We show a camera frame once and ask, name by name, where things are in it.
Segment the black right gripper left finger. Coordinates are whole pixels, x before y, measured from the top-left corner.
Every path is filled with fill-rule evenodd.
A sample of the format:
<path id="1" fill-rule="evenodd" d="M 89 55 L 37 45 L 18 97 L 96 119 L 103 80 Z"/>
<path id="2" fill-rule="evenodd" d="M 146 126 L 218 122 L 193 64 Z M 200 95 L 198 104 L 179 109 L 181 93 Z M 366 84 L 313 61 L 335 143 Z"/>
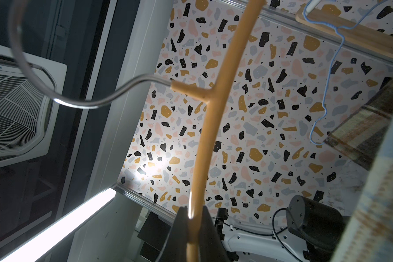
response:
<path id="1" fill-rule="evenodd" d="M 180 207 L 156 262 L 186 262 L 188 208 Z"/>

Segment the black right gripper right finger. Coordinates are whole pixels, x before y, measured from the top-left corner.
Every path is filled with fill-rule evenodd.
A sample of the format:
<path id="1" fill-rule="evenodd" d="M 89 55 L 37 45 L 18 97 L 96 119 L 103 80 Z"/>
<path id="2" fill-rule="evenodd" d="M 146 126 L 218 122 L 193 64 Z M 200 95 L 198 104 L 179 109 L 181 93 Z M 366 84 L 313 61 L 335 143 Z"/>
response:
<path id="1" fill-rule="evenodd" d="M 206 206 L 203 206 L 199 230 L 199 256 L 201 262 L 229 262 L 214 222 Z"/>

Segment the orange plastic hanger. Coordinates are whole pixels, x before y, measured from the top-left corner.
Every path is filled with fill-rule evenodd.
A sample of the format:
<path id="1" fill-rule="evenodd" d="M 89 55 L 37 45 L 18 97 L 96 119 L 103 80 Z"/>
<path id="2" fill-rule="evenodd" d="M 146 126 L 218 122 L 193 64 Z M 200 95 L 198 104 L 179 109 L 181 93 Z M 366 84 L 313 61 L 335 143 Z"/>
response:
<path id="1" fill-rule="evenodd" d="M 237 29 L 234 33 L 229 49 L 214 86 L 204 89 L 184 84 L 179 81 L 164 80 L 151 74 L 143 74 L 134 77 L 123 84 L 111 95 L 100 100 L 75 100 L 64 97 L 52 89 L 32 72 L 30 65 L 25 59 L 21 45 L 21 29 L 27 1 L 14 1 L 11 5 L 8 18 L 8 36 L 14 59 L 24 76 L 44 95 L 54 102 L 76 109 L 97 109 L 111 104 L 114 100 L 128 92 L 138 84 L 144 82 L 159 83 L 170 86 L 172 90 L 188 95 L 194 99 L 206 103 L 207 110 L 202 128 L 198 151 L 196 154 L 195 168 L 188 205 L 188 242 L 187 262 L 200 262 L 199 256 L 199 230 L 202 223 L 204 206 L 204 194 L 206 189 L 207 175 L 211 163 L 211 157 L 216 142 L 219 125 L 226 107 L 226 102 L 237 72 L 240 60 L 245 50 L 250 34 L 257 20 L 258 9 L 264 6 L 264 1 L 249 1 Z"/>

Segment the blue plaid scarf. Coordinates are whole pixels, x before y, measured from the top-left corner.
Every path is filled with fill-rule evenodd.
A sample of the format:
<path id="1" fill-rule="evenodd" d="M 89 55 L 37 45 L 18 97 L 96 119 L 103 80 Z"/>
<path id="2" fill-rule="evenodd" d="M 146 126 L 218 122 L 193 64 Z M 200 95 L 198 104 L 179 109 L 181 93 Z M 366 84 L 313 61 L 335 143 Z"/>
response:
<path id="1" fill-rule="evenodd" d="M 333 262 L 393 262 L 393 119 Z"/>

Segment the light blue wire hanger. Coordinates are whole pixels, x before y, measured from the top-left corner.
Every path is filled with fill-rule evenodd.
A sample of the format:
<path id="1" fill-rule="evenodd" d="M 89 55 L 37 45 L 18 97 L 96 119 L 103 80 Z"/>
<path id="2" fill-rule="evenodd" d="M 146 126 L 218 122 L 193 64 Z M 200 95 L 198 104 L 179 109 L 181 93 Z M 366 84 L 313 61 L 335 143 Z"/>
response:
<path id="1" fill-rule="evenodd" d="M 302 16 L 303 16 L 303 18 L 304 18 L 308 23 L 313 24 L 313 25 L 323 25 L 323 26 L 325 26 L 325 27 L 328 27 L 328 28 L 330 28 L 330 29 L 333 29 L 334 32 L 336 33 L 336 35 L 339 36 L 339 37 L 341 38 L 341 43 L 340 43 L 338 49 L 335 51 L 335 53 L 334 53 L 334 55 L 333 55 L 333 57 L 332 57 L 332 59 L 331 59 L 331 61 L 330 61 L 329 70 L 328 70 L 327 77 L 326 77 L 326 84 L 325 84 L 325 87 L 324 87 L 324 94 L 323 94 L 322 103 L 321 103 L 321 106 L 322 106 L 322 108 L 324 109 L 324 114 L 323 114 L 323 116 L 321 116 L 320 118 L 318 118 L 317 120 L 315 120 L 315 122 L 314 122 L 314 124 L 313 124 L 313 127 L 312 127 L 312 129 L 311 129 L 311 131 L 310 131 L 310 134 L 309 134 L 309 140 L 310 140 L 310 142 L 311 142 L 313 145 L 315 145 L 315 146 L 323 146 L 323 145 L 325 144 L 325 142 L 319 143 L 319 142 L 313 141 L 312 136 L 313 136 L 313 131 L 314 131 L 314 129 L 316 128 L 317 123 L 318 123 L 319 121 L 321 121 L 322 119 L 324 119 L 324 118 L 327 116 L 327 114 L 328 114 L 328 111 L 327 111 L 327 108 L 326 108 L 326 105 L 325 105 L 325 100 L 326 100 L 326 95 L 327 95 L 327 91 L 328 91 L 328 88 L 329 88 L 329 82 L 330 82 L 331 72 L 332 72 L 332 68 L 333 68 L 335 59 L 336 59 L 338 53 L 340 52 L 340 50 L 342 49 L 342 47 L 343 47 L 343 45 L 344 45 L 344 43 L 345 43 L 345 40 L 346 40 L 345 36 L 344 36 L 342 33 L 339 32 L 339 29 L 346 29 L 346 30 L 353 30 L 353 29 L 355 29 L 357 26 L 359 26 L 359 25 L 361 24 L 361 22 L 363 21 L 363 19 L 364 19 L 365 17 L 367 17 L 375 8 L 377 8 L 379 5 L 381 5 L 381 4 L 385 3 L 385 2 L 387 2 L 387 0 L 382 1 L 382 2 L 379 2 L 379 3 L 377 3 L 376 5 L 374 5 L 372 8 L 370 8 L 370 9 L 361 17 L 361 19 L 360 19 L 354 26 L 345 26 L 345 25 L 336 26 L 336 25 L 333 25 L 333 24 L 331 24 L 331 23 L 329 23 L 329 22 L 324 22 L 324 21 L 313 21 L 313 20 L 310 20 L 310 19 L 307 17 L 307 15 L 306 15 L 306 13 L 305 13 L 305 8 L 304 8 L 303 11 L 302 11 Z"/>

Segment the brown plaid fringed scarf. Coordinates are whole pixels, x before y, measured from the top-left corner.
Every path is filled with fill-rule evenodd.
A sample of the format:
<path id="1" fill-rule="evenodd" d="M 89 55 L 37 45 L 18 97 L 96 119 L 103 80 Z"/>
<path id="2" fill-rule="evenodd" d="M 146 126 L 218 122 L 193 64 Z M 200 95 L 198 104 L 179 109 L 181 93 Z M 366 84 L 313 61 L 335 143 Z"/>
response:
<path id="1" fill-rule="evenodd" d="M 393 118 L 393 78 L 344 120 L 325 144 L 370 170 Z"/>

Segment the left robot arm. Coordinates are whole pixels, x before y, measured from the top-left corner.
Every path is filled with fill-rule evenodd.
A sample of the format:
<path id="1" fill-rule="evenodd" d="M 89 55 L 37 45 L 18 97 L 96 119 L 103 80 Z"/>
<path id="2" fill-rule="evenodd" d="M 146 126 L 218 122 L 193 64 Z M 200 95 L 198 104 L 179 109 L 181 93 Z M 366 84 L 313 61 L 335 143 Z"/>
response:
<path id="1" fill-rule="evenodd" d="M 213 217 L 214 226 L 231 262 L 329 262 L 349 222 L 335 208 L 294 196 L 283 213 L 287 226 L 244 225 L 225 208 Z"/>

